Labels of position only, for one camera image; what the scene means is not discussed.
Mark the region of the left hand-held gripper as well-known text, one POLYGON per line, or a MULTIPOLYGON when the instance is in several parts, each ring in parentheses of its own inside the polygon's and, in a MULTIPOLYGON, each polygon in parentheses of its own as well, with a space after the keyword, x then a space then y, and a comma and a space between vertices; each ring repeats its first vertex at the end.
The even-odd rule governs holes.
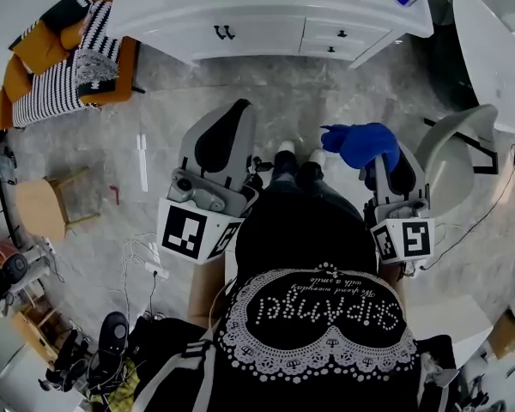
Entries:
POLYGON ((159 202, 160 249, 200 265, 227 249, 259 197, 259 182, 244 183, 256 124, 252 103, 238 99, 205 113, 185 133, 181 169, 159 202))

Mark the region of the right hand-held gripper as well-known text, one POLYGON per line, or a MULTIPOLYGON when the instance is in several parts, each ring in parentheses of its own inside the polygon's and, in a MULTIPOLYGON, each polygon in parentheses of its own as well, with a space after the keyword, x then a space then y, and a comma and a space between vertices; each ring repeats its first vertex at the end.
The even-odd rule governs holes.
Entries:
POLYGON ((374 160, 376 192, 364 206, 365 223, 382 264, 424 265, 434 244, 429 186, 415 155, 401 142, 398 147, 391 173, 382 155, 374 160))

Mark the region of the blue cloth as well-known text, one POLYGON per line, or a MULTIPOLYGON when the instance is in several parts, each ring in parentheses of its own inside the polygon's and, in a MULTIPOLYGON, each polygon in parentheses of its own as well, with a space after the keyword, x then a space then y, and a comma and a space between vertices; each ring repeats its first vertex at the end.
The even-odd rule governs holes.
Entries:
POLYGON ((381 123, 323 125, 321 136, 323 150, 339 154, 354 169, 369 172, 375 159, 385 159, 391 173, 400 160, 398 140, 389 128, 381 123))

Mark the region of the large white drawer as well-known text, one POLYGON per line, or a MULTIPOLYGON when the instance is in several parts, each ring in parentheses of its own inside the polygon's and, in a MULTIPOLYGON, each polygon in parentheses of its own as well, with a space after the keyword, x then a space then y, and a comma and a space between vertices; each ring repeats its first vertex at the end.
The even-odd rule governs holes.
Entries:
POLYGON ((370 46, 390 32, 390 29, 383 27, 307 18, 304 39, 354 42, 370 46))

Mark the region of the person's left forearm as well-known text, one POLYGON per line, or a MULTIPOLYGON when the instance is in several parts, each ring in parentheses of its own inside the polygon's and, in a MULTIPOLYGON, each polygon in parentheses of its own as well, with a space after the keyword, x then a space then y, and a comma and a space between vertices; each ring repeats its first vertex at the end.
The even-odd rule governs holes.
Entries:
POLYGON ((215 312, 223 305, 224 297, 219 296, 217 299, 216 296, 226 285, 225 266, 224 255, 206 264, 195 266, 187 311, 189 323, 207 329, 213 305, 216 305, 216 309, 212 314, 212 320, 217 320, 215 312))

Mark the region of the person's right forearm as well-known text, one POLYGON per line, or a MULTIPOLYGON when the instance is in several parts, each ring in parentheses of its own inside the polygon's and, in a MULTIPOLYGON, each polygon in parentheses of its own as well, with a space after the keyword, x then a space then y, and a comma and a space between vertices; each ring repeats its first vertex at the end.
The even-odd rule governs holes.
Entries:
POLYGON ((389 284, 397 293, 403 312, 406 311, 403 291, 404 271, 405 263, 380 264, 378 267, 379 277, 389 284))

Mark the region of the grey chair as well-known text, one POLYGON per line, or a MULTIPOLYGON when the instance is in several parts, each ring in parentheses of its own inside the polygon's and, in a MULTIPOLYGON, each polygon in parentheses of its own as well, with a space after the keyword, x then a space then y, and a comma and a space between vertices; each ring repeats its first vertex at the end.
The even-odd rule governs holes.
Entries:
POLYGON ((440 217, 460 205, 473 190, 477 174, 499 173, 493 105, 477 106, 445 116, 429 127, 415 152, 429 191, 429 215, 440 217))

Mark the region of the person's leg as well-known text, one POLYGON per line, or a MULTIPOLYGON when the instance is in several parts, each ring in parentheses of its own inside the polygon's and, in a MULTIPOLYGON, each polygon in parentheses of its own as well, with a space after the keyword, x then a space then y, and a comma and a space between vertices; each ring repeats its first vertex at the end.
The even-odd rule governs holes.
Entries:
POLYGON ((298 164, 295 154, 288 150, 276 153, 274 167, 268 190, 280 190, 281 188, 294 188, 295 176, 298 172, 298 164))
POLYGON ((323 168, 314 161, 307 161, 300 166, 295 176, 298 187, 308 193, 316 193, 324 187, 323 168))

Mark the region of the white power strip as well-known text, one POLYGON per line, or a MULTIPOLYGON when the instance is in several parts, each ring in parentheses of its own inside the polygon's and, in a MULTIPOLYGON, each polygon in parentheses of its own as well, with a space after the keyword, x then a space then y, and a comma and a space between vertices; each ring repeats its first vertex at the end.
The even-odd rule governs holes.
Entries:
POLYGON ((146 262, 146 271, 150 272, 155 276, 159 276, 161 279, 167 280, 169 278, 169 271, 164 269, 160 264, 146 262))

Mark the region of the white rounded fixture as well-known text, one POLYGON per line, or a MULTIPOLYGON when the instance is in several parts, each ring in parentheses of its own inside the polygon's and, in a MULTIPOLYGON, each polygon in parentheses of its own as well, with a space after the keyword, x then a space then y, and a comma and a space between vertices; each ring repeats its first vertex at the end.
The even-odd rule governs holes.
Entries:
POLYGON ((449 336, 457 367, 472 357, 493 330, 487 315, 470 295, 407 307, 406 319, 416 340, 449 336))

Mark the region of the black white patterned pillow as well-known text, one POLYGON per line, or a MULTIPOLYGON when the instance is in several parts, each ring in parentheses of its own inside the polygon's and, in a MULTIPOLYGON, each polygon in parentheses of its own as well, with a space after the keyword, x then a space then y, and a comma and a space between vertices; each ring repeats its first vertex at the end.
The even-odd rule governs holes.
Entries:
POLYGON ((119 74, 112 58, 93 49, 79 49, 75 53, 75 85, 79 97, 92 94, 102 82, 114 81, 119 74))

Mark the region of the black white striped blanket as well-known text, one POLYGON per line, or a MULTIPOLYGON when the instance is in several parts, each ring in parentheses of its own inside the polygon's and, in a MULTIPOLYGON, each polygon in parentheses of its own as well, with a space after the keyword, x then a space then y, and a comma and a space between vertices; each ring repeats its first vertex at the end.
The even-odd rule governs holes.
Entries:
MULTIPOLYGON (((89 11, 91 18, 80 44, 60 64, 52 66, 40 76, 35 76, 31 91, 13 103, 12 122, 15 128, 23 128, 40 120, 80 111, 93 104, 91 101, 82 101, 82 97, 76 92, 75 53, 79 49, 93 49, 114 59, 118 64, 122 40, 106 36, 111 7, 110 2, 94 3, 89 11)), ((117 78, 114 81, 102 82, 99 89, 92 94, 114 89, 117 78)))

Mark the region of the orange cushion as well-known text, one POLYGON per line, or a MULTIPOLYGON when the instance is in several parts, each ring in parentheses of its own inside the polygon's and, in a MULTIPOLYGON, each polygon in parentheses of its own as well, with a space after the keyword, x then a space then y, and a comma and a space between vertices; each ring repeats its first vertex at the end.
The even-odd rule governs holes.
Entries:
POLYGON ((80 44, 85 30, 84 20, 62 29, 59 35, 62 47, 66 51, 75 49, 80 44))
POLYGON ((60 38, 43 21, 36 22, 23 33, 12 51, 36 76, 69 56, 60 38))

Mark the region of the wooden stool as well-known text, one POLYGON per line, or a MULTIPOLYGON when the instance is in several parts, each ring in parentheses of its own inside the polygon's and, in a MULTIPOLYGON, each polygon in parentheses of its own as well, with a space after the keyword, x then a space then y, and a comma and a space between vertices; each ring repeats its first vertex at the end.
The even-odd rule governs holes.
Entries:
POLYGON ((57 242, 64 240, 68 230, 74 226, 99 218, 100 213, 94 213, 71 220, 64 203, 62 189, 88 171, 89 167, 84 167, 65 179, 42 178, 18 183, 15 186, 15 204, 26 231, 57 242))

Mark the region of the orange sofa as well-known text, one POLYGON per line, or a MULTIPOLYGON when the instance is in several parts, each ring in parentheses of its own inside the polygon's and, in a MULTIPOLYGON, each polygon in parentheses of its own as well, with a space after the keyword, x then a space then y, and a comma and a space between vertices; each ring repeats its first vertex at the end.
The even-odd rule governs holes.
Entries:
MULTIPOLYGON (((95 0, 110 2, 113 0, 95 0)), ((85 16, 84 24, 87 28, 91 18, 89 11, 85 16)), ((5 61, 5 69, 0 79, 0 129, 8 130, 15 128, 12 122, 13 103, 32 89, 32 80, 36 76, 12 51, 12 46, 20 39, 21 35, 28 32, 33 24, 40 21, 37 19, 27 27, 9 46, 9 57, 5 61)), ((138 53, 138 43, 131 37, 117 38, 122 40, 119 52, 119 77, 116 80, 115 88, 99 94, 90 94, 82 97, 82 101, 93 104, 88 108, 100 108, 107 104, 124 102, 130 99, 135 90, 134 71, 138 53)))

